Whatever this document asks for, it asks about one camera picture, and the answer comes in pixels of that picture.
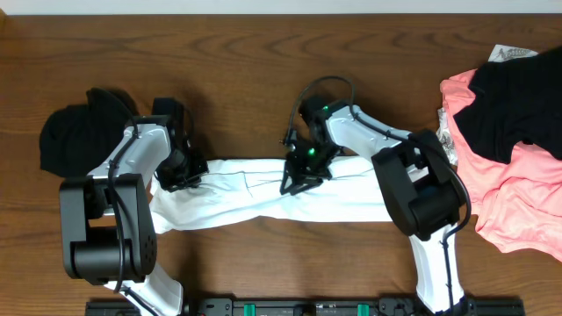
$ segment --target pink shirt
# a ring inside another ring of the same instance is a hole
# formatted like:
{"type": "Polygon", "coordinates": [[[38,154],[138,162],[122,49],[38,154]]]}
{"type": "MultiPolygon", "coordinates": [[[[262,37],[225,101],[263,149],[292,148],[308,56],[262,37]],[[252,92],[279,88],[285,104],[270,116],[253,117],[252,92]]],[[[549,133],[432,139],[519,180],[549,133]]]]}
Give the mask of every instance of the pink shirt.
{"type": "Polygon", "coordinates": [[[476,231],[503,253],[534,248],[562,261],[562,161],[521,142],[509,165],[472,152],[453,115],[475,98],[468,89],[474,71],[444,80],[441,92],[458,174],[471,195],[473,214],[479,215],[476,231]]]}

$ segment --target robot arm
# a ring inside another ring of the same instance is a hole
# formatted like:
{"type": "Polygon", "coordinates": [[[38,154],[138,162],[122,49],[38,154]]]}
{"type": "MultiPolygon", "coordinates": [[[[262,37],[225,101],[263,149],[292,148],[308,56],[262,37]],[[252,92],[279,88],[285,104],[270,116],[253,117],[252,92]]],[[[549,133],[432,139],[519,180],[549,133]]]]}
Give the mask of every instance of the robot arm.
{"type": "Polygon", "coordinates": [[[86,177],[66,179],[60,189],[64,268],[73,278],[113,289],[119,278],[120,254],[116,226],[90,226],[90,219],[114,215],[108,182],[123,201],[121,221],[125,242],[121,293],[143,315],[178,315],[183,308],[182,285],[156,262],[157,244],[146,186],[154,173],[165,190],[200,182],[207,171],[199,151],[190,148],[184,132],[184,109],[173,99],[155,99],[153,115],[139,117],[138,139],[133,127],[102,164],[86,177]],[[129,146],[108,179],[108,169],[121,148],[129,146]]]}
{"type": "MultiPolygon", "coordinates": [[[[329,179],[331,159],[346,147],[372,161],[386,207],[393,222],[402,233],[409,236],[414,251],[418,274],[418,297],[432,312],[450,309],[449,282],[443,251],[443,237],[455,227],[458,208],[464,198],[457,183],[444,165],[436,136],[427,131],[415,135],[418,141],[435,150],[423,153],[403,141],[389,138],[355,119],[357,116],[379,131],[407,140],[408,131],[396,130],[361,112],[354,111],[345,102],[326,106],[318,97],[306,100],[299,109],[311,132],[311,141],[302,140],[292,133],[288,146],[285,177],[281,193],[297,194],[311,189],[329,179]],[[409,171],[422,169],[416,178],[409,171]]],[[[450,284],[453,305],[460,302],[464,291],[458,281],[454,234],[447,249],[450,259],[450,284]]]]}

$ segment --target black cloth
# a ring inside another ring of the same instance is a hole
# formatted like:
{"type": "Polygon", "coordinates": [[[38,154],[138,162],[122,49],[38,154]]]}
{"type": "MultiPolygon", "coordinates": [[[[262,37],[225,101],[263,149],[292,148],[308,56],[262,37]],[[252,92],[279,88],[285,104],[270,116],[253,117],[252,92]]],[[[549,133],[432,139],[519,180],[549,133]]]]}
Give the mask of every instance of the black cloth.
{"type": "Polygon", "coordinates": [[[454,119],[474,153],[510,163],[514,145],[523,141],[562,160],[562,47],[488,62],[468,87],[476,98],[454,119]]]}
{"type": "Polygon", "coordinates": [[[40,166],[57,176],[86,176],[123,139],[130,117],[116,94],[94,88],[88,104],[69,105],[51,114],[40,135],[40,166]]]}

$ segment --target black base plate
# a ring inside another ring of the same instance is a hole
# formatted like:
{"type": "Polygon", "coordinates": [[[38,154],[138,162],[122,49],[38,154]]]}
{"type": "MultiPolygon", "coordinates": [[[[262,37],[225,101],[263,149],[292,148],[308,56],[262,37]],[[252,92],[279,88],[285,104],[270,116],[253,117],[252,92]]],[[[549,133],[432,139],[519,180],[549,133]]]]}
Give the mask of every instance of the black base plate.
{"type": "MultiPolygon", "coordinates": [[[[209,298],[185,307],[189,316],[429,316],[416,299],[380,298],[358,301],[265,301],[209,298]]],[[[86,316],[137,316],[128,302],[89,302],[86,316]]],[[[455,306],[456,316],[525,316],[520,299],[468,298],[455,306]]]]}

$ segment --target wooden table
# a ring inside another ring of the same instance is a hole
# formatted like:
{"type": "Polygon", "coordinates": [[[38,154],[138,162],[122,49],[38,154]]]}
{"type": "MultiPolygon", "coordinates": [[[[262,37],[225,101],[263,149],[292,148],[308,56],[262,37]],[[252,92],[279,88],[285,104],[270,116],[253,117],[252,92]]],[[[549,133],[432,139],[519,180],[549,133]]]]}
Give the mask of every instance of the wooden table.
{"type": "MultiPolygon", "coordinates": [[[[154,97],[195,112],[209,159],[283,157],[300,90],[321,75],[357,83],[358,103],[398,128],[437,128],[439,83],[476,68],[494,44],[562,44],[562,16],[8,17],[0,30],[0,314],[78,315],[110,291],[65,274],[58,186],[39,168],[50,113],[93,86],[126,90],[142,113],[154,97]]],[[[501,254],[458,236],[458,268],[477,296],[521,296],[529,315],[560,315],[562,266],[501,254]]],[[[357,298],[414,293],[409,242],[393,224],[249,222],[159,237],[159,262],[190,295],[357,298]]]]}

